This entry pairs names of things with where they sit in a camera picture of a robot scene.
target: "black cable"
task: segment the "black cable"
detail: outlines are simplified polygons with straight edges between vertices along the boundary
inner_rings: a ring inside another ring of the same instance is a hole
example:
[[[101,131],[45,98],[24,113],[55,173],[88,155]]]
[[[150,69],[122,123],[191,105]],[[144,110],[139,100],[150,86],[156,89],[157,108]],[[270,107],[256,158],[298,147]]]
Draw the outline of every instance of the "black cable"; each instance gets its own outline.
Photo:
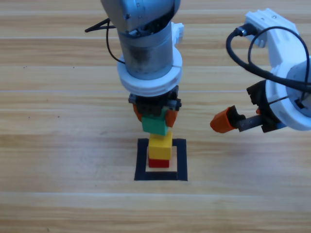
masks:
[[[99,31],[99,30],[105,30],[107,28],[108,28],[107,26],[101,26],[101,27],[98,27],[96,29],[93,29],[92,32],[93,31]],[[116,28],[116,26],[114,26],[114,25],[109,26],[109,29],[115,29],[115,28]]]
[[[90,27],[88,29],[85,29],[85,32],[88,33],[88,32],[93,32],[93,31],[98,31],[98,30],[106,29],[107,30],[106,31],[106,44],[107,44],[107,49],[108,49],[110,55],[117,62],[125,64],[125,62],[120,61],[118,58],[116,58],[115,55],[112,54],[111,49],[110,49],[110,45],[109,45],[109,29],[114,29],[114,28],[116,28],[116,27],[113,26],[113,25],[110,26],[110,19],[107,18],[107,19],[103,20],[102,22],[99,22],[99,23],[95,24],[94,26],[92,26],[92,27]]]
[[[304,42],[304,40],[301,38],[301,36],[299,36],[296,32],[294,32],[294,31],[291,30],[291,29],[284,28],[284,27],[280,27],[280,26],[274,26],[274,27],[266,28],[266,29],[262,30],[260,33],[256,34],[255,37],[254,37],[254,39],[252,40],[250,46],[249,46],[249,49],[248,49],[248,63],[255,66],[255,64],[251,61],[251,52],[252,52],[253,45],[254,45],[255,41],[257,40],[257,38],[258,38],[259,36],[261,36],[261,35],[264,34],[265,32],[267,32],[267,31],[269,31],[269,30],[272,30],[272,29],[282,29],[282,30],[286,30],[286,31],[292,33],[294,36],[296,36],[296,37],[299,39],[299,41],[300,41],[301,44],[303,45],[303,48],[305,49],[306,56],[307,56],[307,68],[306,68],[306,76],[305,76],[305,81],[304,81],[304,83],[305,83],[306,86],[309,85],[309,84],[311,84],[311,83],[308,83],[309,70],[310,70],[310,57],[309,57],[308,47],[307,47],[306,43]],[[302,92],[300,101],[303,101],[303,100],[304,100],[305,94],[306,94],[306,92]]]
[[[113,59],[115,59],[117,62],[120,62],[120,63],[122,63],[122,64],[125,64],[124,61],[121,61],[121,60],[119,60],[118,58],[116,58],[115,55],[113,55],[112,52],[111,52],[111,49],[110,49],[110,46],[109,46],[109,24],[110,24],[110,21],[108,21],[108,23],[107,23],[107,31],[106,31],[107,49],[108,49],[110,55],[113,57]]]
[[[89,32],[92,32],[92,31],[95,31],[97,28],[99,28],[100,26],[103,26],[105,24],[107,24],[108,22],[110,21],[109,18],[103,20],[102,22],[99,22],[97,24],[95,24],[94,26],[88,28],[88,29],[85,29],[85,32],[86,33],[89,33]]]
[[[301,82],[301,81],[294,81],[294,80],[288,80],[288,79],[284,79],[284,78],[280,78],[278,76],[273,75],[272,73],[270,73],[269,71],[263,70],[261,68],[259,68],[256,65],[251,65],[251,64],[247,64],[244,61],[242,61],[232,50],[232,40],[234,37],[236,36],[246,36],[246,35],[250,35],[250,34],[243,34],[242,30],[237,28],[234,32],[232,32],[226,41],[226,49],[227,52],[229,54],[229,56],[232,58],[233,61],[235,61],[238,65],[240,65],[241,67],[243,67],[245,70],[247,70],[248,72],[255,74],[257,76],[260,76],[264,79],[273,81],[275,83],[279,83],[282,84],[284,86],[302,91],[302,92],[306,92],[306,93],[311,93],[311,88],[307,87],[305,82]]]

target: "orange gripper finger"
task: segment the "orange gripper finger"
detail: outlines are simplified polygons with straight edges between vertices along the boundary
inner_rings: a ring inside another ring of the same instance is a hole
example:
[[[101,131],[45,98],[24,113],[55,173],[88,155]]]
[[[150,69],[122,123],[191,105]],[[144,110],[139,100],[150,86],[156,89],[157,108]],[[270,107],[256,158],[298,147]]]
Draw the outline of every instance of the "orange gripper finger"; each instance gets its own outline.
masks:
[[[229,119],[227,116],[229,109],[230,108],[227,108],[221,113],[215,115],[214,119],[210,123],[210,126],[214,131],[218,133],[226,133],[226,132],[236,129],[232,127],[229,122]]]
[[[134,112],[138,118],[138,120],[141,122],[141,118],[142,118],[142,114],[140,114],[137,110],[137,106],[135,104],[133,104],[133,108],[134,108]]]
[[[166,115],[165,115],[165,121],[168,127],[173,128],[173,125],[177,118],[177,114],[178,114],[177,111],[167,110]]]

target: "white plastic bracket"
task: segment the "white plastic bracket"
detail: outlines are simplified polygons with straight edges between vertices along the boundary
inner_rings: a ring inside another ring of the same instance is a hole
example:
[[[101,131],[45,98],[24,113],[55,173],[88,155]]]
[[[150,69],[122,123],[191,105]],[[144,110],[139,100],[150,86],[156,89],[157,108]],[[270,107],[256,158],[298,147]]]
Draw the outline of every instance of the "white plastic bracket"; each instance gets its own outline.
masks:
[[[172,22],[172,40],[173,46],[181,43],[184,37],[184,25],[182,23]]]
[[[245,23],[251,23],[259,32],[269,27],[281,26],[299,34],[294,23],[269,8],[264,11],[248,12]],[[248,39],[253,40],[254,36],[250,35]],[[272,67],[280,65],[282,62],[298,64],[306,60],[306,53],[301,42],[286,30],[269,30],[261,35],[255,44],[260,48],[264,48],[268,44],[269,60]]]

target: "table surface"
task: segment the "table surface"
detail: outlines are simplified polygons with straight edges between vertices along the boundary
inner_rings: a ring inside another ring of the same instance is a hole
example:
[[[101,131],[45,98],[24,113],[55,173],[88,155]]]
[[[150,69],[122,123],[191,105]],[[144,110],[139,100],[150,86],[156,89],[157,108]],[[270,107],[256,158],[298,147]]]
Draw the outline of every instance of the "table surface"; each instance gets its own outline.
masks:
[[[213,116],[261,79],[237,67],[226,37],[248,11],[270,7],[311,44],[309,0],[183,0],[183,107],[188,182],[135,182],[137,139],[103,32],[99,0],[0,0],[1,233],[309,233],[311,135],[215,133]],[[121,53],[115,31],[111,47]],[[246,57],[249,42],[234,42]],[[254,61],[269,68],[266,49]]]

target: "black tape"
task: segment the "black tape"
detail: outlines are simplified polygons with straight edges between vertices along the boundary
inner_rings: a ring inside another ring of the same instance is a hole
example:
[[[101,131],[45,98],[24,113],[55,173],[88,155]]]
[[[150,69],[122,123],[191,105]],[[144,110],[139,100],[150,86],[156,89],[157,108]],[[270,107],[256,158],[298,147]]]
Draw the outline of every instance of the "black tape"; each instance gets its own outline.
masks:
[[[187,142],[185,139],[173,139],[173,147],[177,147],[177,171],[146,172],[148,143],[149,139],[147,138],[138,140],[135,181],[188,181]]]

